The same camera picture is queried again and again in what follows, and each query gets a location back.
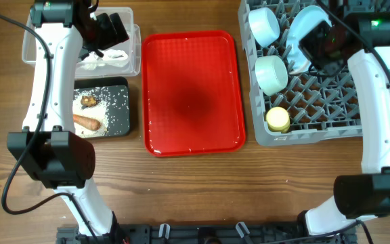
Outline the light blue bowl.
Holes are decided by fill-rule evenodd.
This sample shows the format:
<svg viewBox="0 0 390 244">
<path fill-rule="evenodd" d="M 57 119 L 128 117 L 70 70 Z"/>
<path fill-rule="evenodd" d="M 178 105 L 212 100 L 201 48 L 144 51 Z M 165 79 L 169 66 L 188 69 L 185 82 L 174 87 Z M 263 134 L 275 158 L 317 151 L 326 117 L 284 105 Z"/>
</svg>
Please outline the light blue bowl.
<svg viewBox="0 0 390 244">
<path fill-rule="evenodd" d="M 275 13 L 267 7 L 249 12 L 251 32 L 261 47 L 268 47 L 280 36 L 280 27 Z"/>
</svg>

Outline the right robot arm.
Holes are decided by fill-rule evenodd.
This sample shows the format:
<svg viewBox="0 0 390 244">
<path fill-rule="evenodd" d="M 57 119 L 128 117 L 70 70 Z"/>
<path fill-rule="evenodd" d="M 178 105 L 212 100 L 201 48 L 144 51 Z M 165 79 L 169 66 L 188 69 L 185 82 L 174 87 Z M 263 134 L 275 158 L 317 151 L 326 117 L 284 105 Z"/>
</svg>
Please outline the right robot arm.
<svg viewBox="0 0 390 244">
<path fill-rule="evenodd" d="M 363 133 L 362 171 L 339 176 L 334 193 L 305 214 L 311 236 L 331 235 L 357 221 L 390 215 L 390 6 L 330 1 L 327 20 L 310 20 L 299 49 L 328 76 L 346 68 L 353 79 Z"/>
</svg>

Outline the brown food scrap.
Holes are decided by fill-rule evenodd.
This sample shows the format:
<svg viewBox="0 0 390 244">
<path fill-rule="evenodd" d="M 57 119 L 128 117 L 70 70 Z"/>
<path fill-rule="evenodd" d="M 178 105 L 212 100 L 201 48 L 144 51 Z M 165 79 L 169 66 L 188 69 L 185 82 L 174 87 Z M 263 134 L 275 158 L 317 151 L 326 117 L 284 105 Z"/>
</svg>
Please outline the brown food scrap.
<svg viewBox="0 0 390 244">
<path fill-rule="evenodd" d="M 80 103 L 83 107 L 93 107 L 98 104 L 94 96 L 82 96 Z"/>
</svg>

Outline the light blue plate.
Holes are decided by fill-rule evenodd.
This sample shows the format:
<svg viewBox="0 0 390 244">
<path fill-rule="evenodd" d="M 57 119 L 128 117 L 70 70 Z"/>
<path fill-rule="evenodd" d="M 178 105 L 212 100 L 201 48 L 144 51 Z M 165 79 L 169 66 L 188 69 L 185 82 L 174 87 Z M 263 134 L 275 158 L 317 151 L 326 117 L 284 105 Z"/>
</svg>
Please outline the light blue plate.
<svg viewBox="0 0 390 244">
<path fill-rule="evenodd" d="M 327 22 L 329 26 L 332 26 L 328 14 L 317 5 L 310 5 L 303 8 L 294 18 L 286 40 L 286 47 L 291 47 L 287 55 L 287 61 L 291 67 L 291 75 L 308 71 L 311 62 L 299 49 L 299 42 L 323 21 Z"/>
</svg>

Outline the yellow plastic cup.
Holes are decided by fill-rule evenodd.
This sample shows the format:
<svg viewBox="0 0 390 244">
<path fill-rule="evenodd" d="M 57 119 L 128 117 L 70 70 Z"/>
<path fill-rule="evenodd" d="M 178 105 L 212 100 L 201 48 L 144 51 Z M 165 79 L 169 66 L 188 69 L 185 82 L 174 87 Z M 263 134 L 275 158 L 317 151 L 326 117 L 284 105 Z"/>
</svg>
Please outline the yellow plastic cup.
<svg viewBox="0 0 390 244">
<path fill-rule="evenodd" d="M 290 117 L 286 109 L 273 107 L 265 115 L 267 126 L 272 132 L 286 133 L 290 128 Z"/>
</svg>

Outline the pale green bowl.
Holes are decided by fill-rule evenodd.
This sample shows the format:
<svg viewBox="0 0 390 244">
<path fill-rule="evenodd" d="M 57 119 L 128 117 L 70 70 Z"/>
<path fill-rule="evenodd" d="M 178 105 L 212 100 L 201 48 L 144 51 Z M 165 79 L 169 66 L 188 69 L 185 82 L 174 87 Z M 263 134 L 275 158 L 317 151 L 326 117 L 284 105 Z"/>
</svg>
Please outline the pale green bowl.
<svg viewBox="0 0 390 244">
<path fill-rule="evenodd" d="M 257 58 L 255 76 L 260 89 L 267 96 L 282 91 L 288 84 L 288 72 L 285 63 L 278 56 Z"/>
</svg>

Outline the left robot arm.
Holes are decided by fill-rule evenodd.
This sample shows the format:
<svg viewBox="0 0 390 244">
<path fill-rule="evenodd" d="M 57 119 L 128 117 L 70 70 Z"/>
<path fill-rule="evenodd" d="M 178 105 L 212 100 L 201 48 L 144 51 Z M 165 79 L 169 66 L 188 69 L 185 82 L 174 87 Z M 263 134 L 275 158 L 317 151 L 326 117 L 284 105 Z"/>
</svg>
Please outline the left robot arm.
<svg viewBox="0 0 390 244">
<path fill-rule="evenodd" d="M 16 169 L 64 200 L 79 225 L 82 243 L 122 243 L 126 236 L 93 180 L 93 145 L 75 133 L 74 80 L 77 63 L 126 41 L 116 18 L 93 19 L 95 1 L 35 1 L 26 30 L 36 39 L 32 96 L 22 130 L 7 147 Z"/>
</svg>

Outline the white tissue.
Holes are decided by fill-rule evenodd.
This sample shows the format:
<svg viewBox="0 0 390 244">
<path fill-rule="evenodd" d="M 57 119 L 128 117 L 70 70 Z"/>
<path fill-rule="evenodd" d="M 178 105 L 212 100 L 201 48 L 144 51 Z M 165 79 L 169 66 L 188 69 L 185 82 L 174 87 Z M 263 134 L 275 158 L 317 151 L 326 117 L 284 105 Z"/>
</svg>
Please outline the white tissue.
<svg viewBox="0 0 390 244">
<path fill-rule="evenodd" d="M 83 61 L 81 68 L 85 70 L 95 70 L 107 65 L 124 67 L 129 62 L 128 54 L 123 50 L 109 49 L 103 51 L 103 57 L 91 52 Z"/>
</svg>

